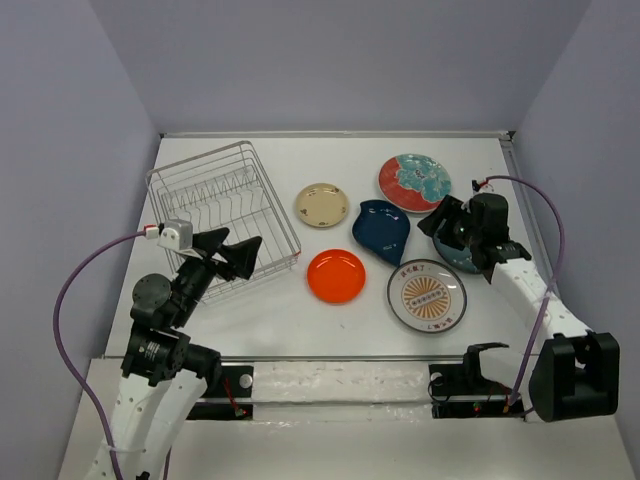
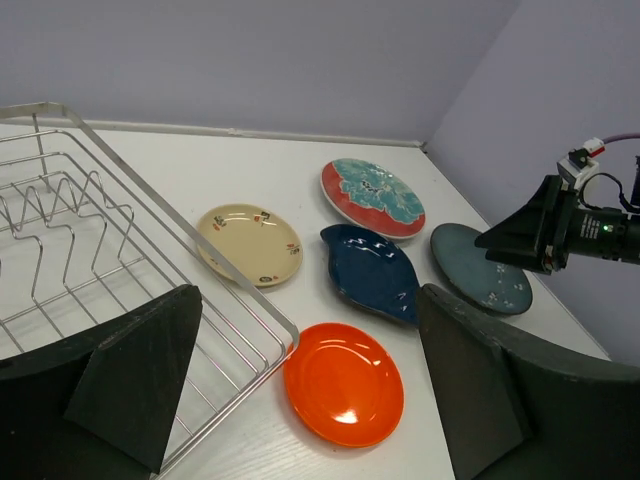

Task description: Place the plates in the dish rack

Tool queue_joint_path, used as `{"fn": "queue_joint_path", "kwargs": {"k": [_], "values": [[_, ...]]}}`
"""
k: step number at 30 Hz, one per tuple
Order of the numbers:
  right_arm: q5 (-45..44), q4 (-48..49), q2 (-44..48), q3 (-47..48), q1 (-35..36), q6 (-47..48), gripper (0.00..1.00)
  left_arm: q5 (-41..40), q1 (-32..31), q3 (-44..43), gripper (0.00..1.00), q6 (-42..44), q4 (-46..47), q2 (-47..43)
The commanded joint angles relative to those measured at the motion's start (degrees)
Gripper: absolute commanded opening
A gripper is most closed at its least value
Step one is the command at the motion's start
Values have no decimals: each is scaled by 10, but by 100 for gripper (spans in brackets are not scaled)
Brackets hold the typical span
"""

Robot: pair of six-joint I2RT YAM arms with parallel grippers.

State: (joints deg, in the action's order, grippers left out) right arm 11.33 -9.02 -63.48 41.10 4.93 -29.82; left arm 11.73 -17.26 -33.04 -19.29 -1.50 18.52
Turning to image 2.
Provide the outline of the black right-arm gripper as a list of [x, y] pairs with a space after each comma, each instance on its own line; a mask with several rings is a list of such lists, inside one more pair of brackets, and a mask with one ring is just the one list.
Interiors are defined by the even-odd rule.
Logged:
[[[596, 177], [578, 190], [561, 192], [561, 177], [547, 175], [523, 207], [480, 234], [474, 245], [486, 251], [487, 260], [535, 273], [551, 272], [546, 247], [552, 237], [560, 265], [567, 264], [570, 254], [638, 265], [639, 208], [626, 199], [622, 183], [611, 174], [604, 177], [618, 187], [621, 209], [589, 204], [586, 188]], [[559, 197], [562, 203], [555, 227]]]

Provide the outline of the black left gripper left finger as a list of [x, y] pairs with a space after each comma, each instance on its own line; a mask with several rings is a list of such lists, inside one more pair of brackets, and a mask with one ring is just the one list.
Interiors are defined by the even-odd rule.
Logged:
[[161, 470], [202, 315], [181, 285], [1, 362], [4, 479], [148, 479]]

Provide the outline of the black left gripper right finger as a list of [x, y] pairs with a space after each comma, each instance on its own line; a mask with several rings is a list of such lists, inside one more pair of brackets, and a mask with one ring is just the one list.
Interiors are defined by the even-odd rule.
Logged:
[[638, 368], [546, 341], [434, 284], [416, 305], [456, 478], [638, 478]]

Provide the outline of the teal speckled round plate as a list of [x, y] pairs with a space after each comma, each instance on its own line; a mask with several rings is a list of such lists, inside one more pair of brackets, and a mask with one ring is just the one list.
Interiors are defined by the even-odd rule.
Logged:
[[533, 303], [533, 292], [525, 273], [516, 267], [485, 258], [476, 247], [480, 232], [467, 225], [445, 223], [430, 237], [436, 263], [449, 282], [468, 300], [503, 315], [519, 315]]

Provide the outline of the red teal floral plate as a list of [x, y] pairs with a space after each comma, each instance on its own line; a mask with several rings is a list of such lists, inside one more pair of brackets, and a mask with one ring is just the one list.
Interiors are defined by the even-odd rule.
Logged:
[[320, 184], [325, 198], [344, 218], [382, 236], [410, 239], [426, 224], [426, 212], [416, 193], [375, 163], [333, 160], [323, 167]]

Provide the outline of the orange round plate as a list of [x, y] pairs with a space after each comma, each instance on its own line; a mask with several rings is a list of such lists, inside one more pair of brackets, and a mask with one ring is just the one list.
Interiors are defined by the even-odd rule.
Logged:
[[290, 405], [314, 434], [349, 448], [373, 447], [396, 429], [404, 386], [389, 353], [342, 323], [304, 329], [283, 367]]

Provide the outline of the dark blue leaf plate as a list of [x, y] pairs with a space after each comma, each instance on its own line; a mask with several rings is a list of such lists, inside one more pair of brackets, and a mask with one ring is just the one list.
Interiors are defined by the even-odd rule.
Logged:
[[394, 242], [356, 225], [321, 230], [327, 269], [336, 290], [351, 303], [416, 328], [419, 281], [411, 260]]

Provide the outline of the cream round plate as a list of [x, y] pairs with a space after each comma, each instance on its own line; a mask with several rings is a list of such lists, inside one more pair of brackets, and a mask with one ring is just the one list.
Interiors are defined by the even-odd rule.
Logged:
[[259, 288], [291, 279], [302, 265], [302, 243], [274, 212], [251, 204], [227, 204], [208, 211], [197, 231]]

